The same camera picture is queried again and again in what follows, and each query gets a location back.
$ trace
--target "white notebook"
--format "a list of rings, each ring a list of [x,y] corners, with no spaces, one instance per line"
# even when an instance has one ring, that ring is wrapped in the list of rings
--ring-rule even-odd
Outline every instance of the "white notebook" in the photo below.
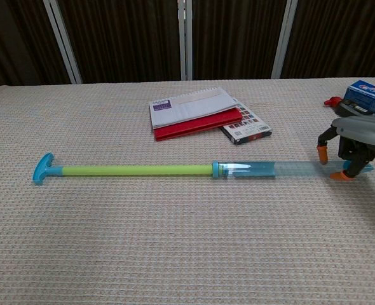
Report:
[[[168,97],[149,103],[154,129],[202,118],[236,107],[237,102],[221,87]]]

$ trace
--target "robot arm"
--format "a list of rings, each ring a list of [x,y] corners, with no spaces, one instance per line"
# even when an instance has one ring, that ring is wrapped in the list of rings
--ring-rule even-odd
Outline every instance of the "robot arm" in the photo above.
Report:
[[[332,173],[334,180],[352,180],[375,158],[375,115],[338,118],[318,138],[318,153],[322,164],[326,164],[327,141],[340,135],[338,156],[351,161],[349,167]]]

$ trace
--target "textured fabric surface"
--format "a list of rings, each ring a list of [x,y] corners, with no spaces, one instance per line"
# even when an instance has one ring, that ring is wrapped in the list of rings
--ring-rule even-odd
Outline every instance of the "textured fabric surface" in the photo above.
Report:
[[[0,304],[375,304],[375,171],[31,182],[46,152],[54,165],[316,161],[336,117],[322,102],[354,80],[0,87]],[[150,100],[219,85],[272,136],[154,141]]]

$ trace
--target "box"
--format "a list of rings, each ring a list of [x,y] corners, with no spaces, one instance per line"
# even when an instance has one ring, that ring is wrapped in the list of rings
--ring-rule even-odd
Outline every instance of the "box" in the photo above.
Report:
[[[360,107],[375,113],[375,86],[357,81],[347,88],[345,100],[352,100]]]
[[[253,113],[246,105],[237,101],[243,119],[235,124],[220,127],[232,143],[239,145],[272,134],[272,128]]]

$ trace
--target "book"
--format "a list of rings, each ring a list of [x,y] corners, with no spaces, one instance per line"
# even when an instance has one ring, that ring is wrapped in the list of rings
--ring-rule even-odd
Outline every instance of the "book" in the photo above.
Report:
[[[259,116],[243,103],[237,100],[236,103],[243,119],[240,122],[220,127],[232,143],[239,145],[272,134],[272,128],[259,118]]]
[[[235,107],[236,101],[221,87],[163,98],[149,103],[154,130]]]
[[[190,133],[217,128],[226,124],[240,122],[242,118],[243,116],[240,110],[233,108],[210,116],[154,129],[154,136],[156,141],[172,139]]]

